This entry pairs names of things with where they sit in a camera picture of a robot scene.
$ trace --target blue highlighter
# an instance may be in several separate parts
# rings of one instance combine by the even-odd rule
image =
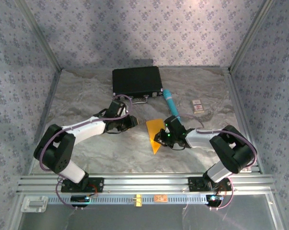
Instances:
[[[174,101],[172,100],[172,95],[171,95],[170,91],[169,90],[163,90],[163,96],[168,103],[168,106],[170,108],[172,115],[176,116],[178,118],[178,120],[181,121],[181,118],[178,116],[179,113],[176,109]]]

